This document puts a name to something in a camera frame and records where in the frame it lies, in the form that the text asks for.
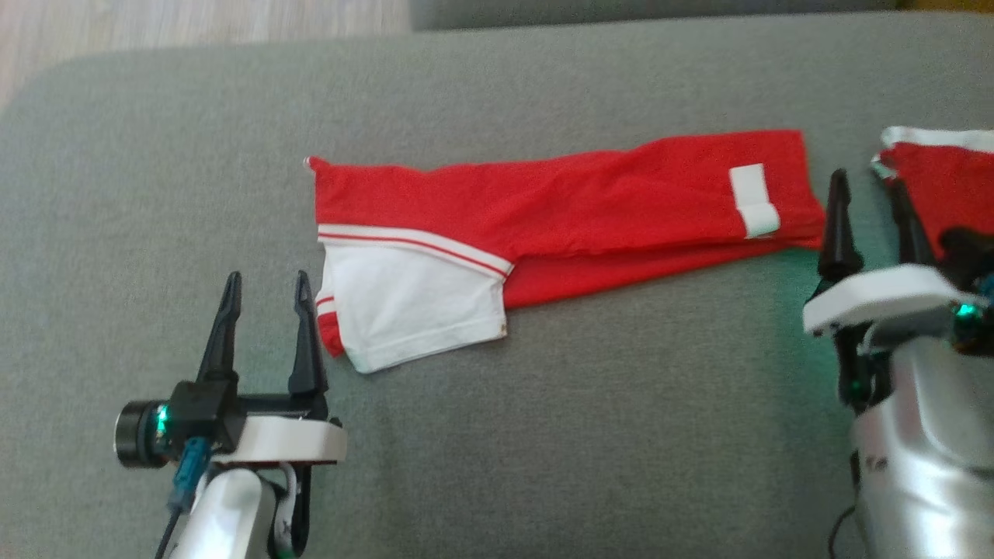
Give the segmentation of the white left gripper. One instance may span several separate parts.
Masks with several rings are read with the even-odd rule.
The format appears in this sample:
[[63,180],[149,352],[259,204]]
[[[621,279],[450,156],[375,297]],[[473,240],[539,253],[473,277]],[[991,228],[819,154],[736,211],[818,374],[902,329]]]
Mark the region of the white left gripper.
[[[328,413],[324,396],[328,378],[314,294],[308,273],[299,270],[294,291],[299,319],[294,368],[288,395],[248,395],[239,398],[246,413],[237,449],[214,452],[213,463],[234,466],[318,466],[345,460],[349,435]],[[242,274],[227,278],[221,302],[203,351],[196,382],[234,375],[235,332],[242,311]]]

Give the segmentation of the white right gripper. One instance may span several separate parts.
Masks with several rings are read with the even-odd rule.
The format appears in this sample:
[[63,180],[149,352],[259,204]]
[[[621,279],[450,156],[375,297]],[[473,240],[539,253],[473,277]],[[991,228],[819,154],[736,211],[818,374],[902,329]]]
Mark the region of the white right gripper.
[[806,302],[802,311],[805,333],[814,335],[965,301],[965,292],[933,268],[937,260],[905,182],[891,179],[885,191],[897,226],[901,265],[860,273],[865,262],[850,222],[847,171],[838,168],[831,174],[817,272],[823,283],[836,284]]

